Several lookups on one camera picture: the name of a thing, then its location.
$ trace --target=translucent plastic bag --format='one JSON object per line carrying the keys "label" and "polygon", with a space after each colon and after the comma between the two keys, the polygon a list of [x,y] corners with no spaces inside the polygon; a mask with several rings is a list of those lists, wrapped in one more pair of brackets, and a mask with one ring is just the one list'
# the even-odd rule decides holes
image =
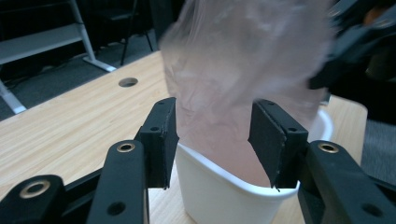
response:
{"label": "translucent plastic bag", "polygon": [[180,143],[248,183],[269,186],[248,142],[252,102],[274,101],[309,130],[324,90],[309,90],[307,80],[331,44],[329,6],[187,0],[160,42]]}

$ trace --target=wooden table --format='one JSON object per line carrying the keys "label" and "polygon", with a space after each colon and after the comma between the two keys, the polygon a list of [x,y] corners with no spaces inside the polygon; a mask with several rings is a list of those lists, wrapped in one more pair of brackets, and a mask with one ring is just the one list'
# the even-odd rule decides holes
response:
{"label": "wooden table", "polygon": [[[138,83],[120,87],[126,77]],[[0,198],[35,175],[59,175],[68,184],[99,169],[110,146],[133,139],[153,104],[166,97],[156,52],[0,122]],[[366,109],[338,97],[323,108],[334,123],[332,141],[360,162]],[[170,189],[149,190],[151,223],[193,223],[184,212],[174,167]],[[282,204],[274,223],[303,223],[296,197]]]}

